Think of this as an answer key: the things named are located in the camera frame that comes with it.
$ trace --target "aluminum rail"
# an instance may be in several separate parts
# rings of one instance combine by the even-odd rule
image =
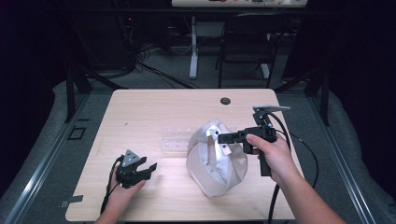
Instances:
[[[47,152],[43,160],[39,163],[37,169],[35,170],[35,173],[32,175],[31,179],[29,180],[28,184],[23,190],[21,197],[17,200],[14,207],[8,214],[5,223],[13,224],[13,223],[23,222],[23,219],[27,211],[29,210],[30,205],[32,205],[35,196],[40,191],[41,186],[43,185],[44,181],[46,180],[46,177],[50,173],[50,169],[52,165],[55,163],[56,159],[58,158],[58,155],[62,150],[62,145],[64,143],[67,134],[70,133],[70,131],[73,129],[78,114],[80,113],[84,105],[87,103],[90,96],[87,94],[82,94],[80,97],[81,98],[78,100],[78,103],[76,105],[75,116],[71,118],[71,120],[68,123],[66,123],[60,130],[58,136],[55,139],[54,144],[52,145],[52,148],[49,150],[49,152]]]
[[[344,181],[346,186],[346,190],[349,193],[349,196],[355,205],[356,211],[358,212],[359,218],[361,219],[361,223],[367,224],[374,224],[375,220],[374,217],[367,205],[367,202],[364,199],[364,196],[361,192],[361,188],[359,187],[358,183],[355,181],[349,166],[347,165],[347,161],[341,151],[341,148],[338,146],[337,141],[332,134],[332,129],[330,126],[326,126],[323,122],[319,114],[319,106],[318,102],[313,97],[308,97],[308,103],[311,105],[312,109],[314,110],[314,114],[316,120],[320,124],[322,131],[326,134],[327,139],[329,140],[329,144],[331,146],[331,155],[332,160],[337,167],[337,170],[340,173],[341,178]]]

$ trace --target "round black object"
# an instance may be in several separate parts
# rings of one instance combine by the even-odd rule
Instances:
[[[229,105],[231,103],[231,100],[230,100],[230,98],[223,97],[220,99],[220,102],[222,105]]]

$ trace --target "gray floor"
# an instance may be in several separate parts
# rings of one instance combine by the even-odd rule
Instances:
[[[176,54],[153,50],[143,63],[157,68],[168,75],[194,83],[203,89],[217,87],[218,71],[215,62],[218,48],[205,40],[199,48],[198,78],[190,80],[190,54]],[[280,77],[288,58],[292,41],[282,41],[274,79],[271,88],[282,84]],[[260,77],[260,70],[254,66],[228,66],[225,69],[226,78],[224,88],[263,88],[265,81],[246,80],[246,77]],[[130,89],[170,89],[173,88],[157,75],[142,71],[141,67],[124,77],[112,78],[112,81]],[[18,220],[19,223],[67,223],[64,218],[66,207],[60,207],[61,202],[67,201],[73,195],[82,167],[91,149],[92,142],[99,128],[101,119],[106,111],[111,97],[111,90],[91,80],[94,91],[90,95],[78,92],[78,113],[69,124],[64,124],[66,118],[65,84],[54,88],[56,93],[55,105],[49,119],[42,130],[35,146],[32,148],[25,164],[18,176],[0,201],[0,221]],[[281,105],[288,105],[291,111],[285,112],[284,117],[291,133],[303,139],[316,153],[319,162],[319,175],[316,190],[323,199],[347,223],[365,222],[361,212],[354,204],[347,180],[340,174],[343,171],[334,160],[333,144],[326,133],[330,131],[336,139],[336,145],[342,152],[350,172],[354,176],[359,194],[367,204],[369,214],[373,216],[369,221],[376,223],[396,223],[396,210],[392,206],[394,201],[371,179],[361,161],[359,141],[342,105],[331,95],[329,104],[329,121],[331,126],[323,128],[318,119],[317,99],[305,98],[302,94],[305,84],[301,83],[288,92],[277,95]],[[80,140],[71,140],[69,136],[73,128],[84,128],[86,131]],[[312,155],[297,139],[292,139],[304,175],[312,183],[316,169]],[[53,149],[58,153],[50,154]],[[29,181],[35,177],[38,169],[43,167],[43,159],[53,158],[53,163],[46,163],[49,172],[42,174],[43,182],[35,190],[28,190]],[[21,196],[31,194],[31,200],[22,200]]]

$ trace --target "table leg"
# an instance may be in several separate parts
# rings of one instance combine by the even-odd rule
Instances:
[[[197,66],[198,66],[198,52],[197,52],[197,34],[195,26],[195,17],[191,20],[191,65],[190,65],[190,79],[197,78]]]
[[[268,41],[270,40],[270,38],[271,38],[271,34],[267,34]],[[270,76],[270,69],[268,68],[268,64],[262,63],[261,67],[262,67],[262,76],[264,78],[268,78]]]

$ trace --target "black cable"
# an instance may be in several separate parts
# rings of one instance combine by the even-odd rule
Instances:
[[[179,85],[181,85],[181,86],[183,86],[183,87],[185,87],[185,88],[187,88],[187,89],[195,89],[195,88],[200,89],[199,86],[197,86],[197,85],[195,85],[195,84],[193,84],[193,83],[191,83],[191,82],[184,81],[184,80],[179,79],[179,78],[176,78],[176,77],[172,77],[172,76],[167,75],[167,74],[165,74],[164,72],[162,72],[162,71],[160,71],[160,70],[158,70],[158,69],[155,69],[155,68],[153,68],[153,67],[150,67],[150,66],[148,66],[148,65],[146,65],[146,64],[143,64],[143,63],[141,63],[141,62],[137,62],[137,63],[140,64],[140,65],[142,66],[142,68],[145,69],[146,71],[149,71],[149,72],[151,72],[151,73],[153,73],[153,74],[156,74],[157,76],[160,76],[160,77],[168,78],[168,79],[170,79],[170,80],[176,82],[177,84],[179,84]]]
[[[111,75],[101,74],[101,77],[105,77],[107,79],[113,79],[113,78],[117,78],[117,77],[125,77],[126,75],[130,74],[133,71],[134,71],[134,68],[130,67],[130,68],[123,69],[122,71],[120,71],[116,74],[111,74]]]
[[[157,49],[157,47],[154,44],[147,44],[146,46],[143,46],[140,52],[150,52],[153,49]]]
[[[288,147],[291,150],[291,148],[290,148],[290,139],[289,139],[288,131],[286,131],[285,125],[283,125],[282,121],[274,113],[272,113],[272,112],[267,112],[267,113],[268,113],[269,116],[273,117],[276,120],[276,122],[280,125],[280,128],[282,129],[282,132],[285,135],[286,143],[288,144]]]
[[[168,83],[169,86],[173,87],[173,89],[176,89],[176,86],[174,86],[172,83],[170,83],[168,80],[166,80],[164,77],[159,76],[164,82]]]
[[[116,159],[116,161],[114,161],[113,166],[111,167],[111,171],[110,171],[110,175],[108,177],[108,183],[106,186],[106,195],[105,198],[103,199],[102,202],[102,207],[100,209],[100,214],[102,215],[102,213],[105,211],[107,202],[108,202],[108,197],[110,197],[110,194],[113,192],[113,190],[116,188],[116,186],[119,184],[117,184],[116,186],[114,186],[114,188],[112,190],[110,190],[111,188],[111,180],[113,179],[113,173],[114,173],[114,168],[116,167],[117,162],[121,162],[123,160],[124,156],[120,156]]]
[[[274,208],[275,208],[276,198],[277,198],[277,194],[279,193],[279,190],[280,190],[280,186],[278,184],[276,184],[274,193],[273,193],[273,197],[271,199],[270,211],[268,213],[268,224],[271,224],[272,220],[273,220]]]
[[[318,182],[318,176],[319,176],[319,164],[318,164],[317,155],[315,154],[314,150],[312,150],[312,148],[311,148],[306,142],[303,141],[303,139],[301,139],[300,137],[298,137],[297,135],[295,135],[295,134],[293,134],[293,133],[289,133],[289,134],[290,134],[291,136],[297,138],[306,148],[308,148],[308,151],[311,153],[312,157],[314,157],[315,165],[316,165],[316,167],[317,167],[317,172],[316,172],[316,174],[315,174],[314,183],[312,183],[312,185],[311,185],[312,188],[314,189],[314,188],[315,188],[315,185],[316,185],[317,182]]]

